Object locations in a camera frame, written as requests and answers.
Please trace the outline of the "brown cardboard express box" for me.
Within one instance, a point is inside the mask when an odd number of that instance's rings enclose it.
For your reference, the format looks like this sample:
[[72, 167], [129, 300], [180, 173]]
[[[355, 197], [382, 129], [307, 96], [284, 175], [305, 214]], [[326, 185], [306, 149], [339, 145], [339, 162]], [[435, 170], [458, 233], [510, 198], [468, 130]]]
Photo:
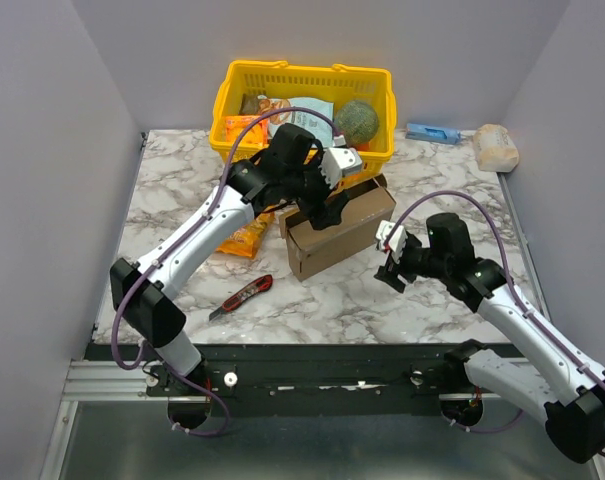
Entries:
[[337, 226], [315, 230], [297, 210], [280, 216], [289, 266], [298, 280], [307, 280], [373, 245], [380, 222], [390, 219], [394, 212], [396, 201], [382, 174], [346, 192], [349, 202]]

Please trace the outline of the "red black utility knife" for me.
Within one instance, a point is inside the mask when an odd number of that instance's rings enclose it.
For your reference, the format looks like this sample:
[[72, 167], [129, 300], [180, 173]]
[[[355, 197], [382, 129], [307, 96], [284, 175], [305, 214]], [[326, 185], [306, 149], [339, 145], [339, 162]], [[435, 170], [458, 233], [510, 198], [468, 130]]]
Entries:
[[270, 274], [253, 280], [241, 290], [227, 298], [216, 310], [211, 312], [209, 315], [209, 320], [214, 321], [220, 316], [237, 310], [252, 297], [270, 290], [272, 285], [273, 277]]

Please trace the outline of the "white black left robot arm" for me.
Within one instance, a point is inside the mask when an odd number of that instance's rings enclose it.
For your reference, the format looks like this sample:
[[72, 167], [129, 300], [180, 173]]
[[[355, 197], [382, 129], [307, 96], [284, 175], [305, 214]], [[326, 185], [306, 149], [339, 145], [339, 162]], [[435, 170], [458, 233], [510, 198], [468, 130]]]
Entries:
[[339, 224], [349, 197], [336, 190], [362, 166], [342, 137], [323, 146], [308, 131], [285, 124], [267, 148], [229, 164], [204, 204], [167, 240], [133, 263], [112, 265], [117, 320], [127, 321], [171, 368], [169, 382], [179, 393], [196, 393], [204, 380], [202, 354], [174, 303], [193, 273], [233, 233], [279, 204], [295, 204], [315, 230]]

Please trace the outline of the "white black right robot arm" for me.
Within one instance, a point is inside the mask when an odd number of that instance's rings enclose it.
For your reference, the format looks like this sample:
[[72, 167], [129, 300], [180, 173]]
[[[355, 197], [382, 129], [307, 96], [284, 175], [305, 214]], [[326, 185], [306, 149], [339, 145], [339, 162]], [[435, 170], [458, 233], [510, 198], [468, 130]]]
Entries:
[[429, 245], [387, 220], [375, 233], [387, 255], [375, 277], [398, 292], [419, 277], [440, 281], [491, 323], [535, 368], [529, 374], [475, 341], [442, 367], [451, 390], [488, 389], [538, 420], [568, 459], [584, 464], [605, 448], [605, 367], [581, 352], [508, 279], [495, 261], [476, 256], [466, 223], [454, 213], [428, 218]]

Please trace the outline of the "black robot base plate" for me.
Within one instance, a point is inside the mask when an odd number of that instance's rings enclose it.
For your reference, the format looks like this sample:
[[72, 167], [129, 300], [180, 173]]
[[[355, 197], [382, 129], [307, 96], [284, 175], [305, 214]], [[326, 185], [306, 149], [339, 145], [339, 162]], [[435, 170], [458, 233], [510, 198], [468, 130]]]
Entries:
[[487, 394], [466, 378], [463, 355], [479, 343], [396, 345], [203, 345], [195, 383], [163, 365], [147, 370], [147, 394], [182, 413], [242, 417], [440, 416], [475, 425]]

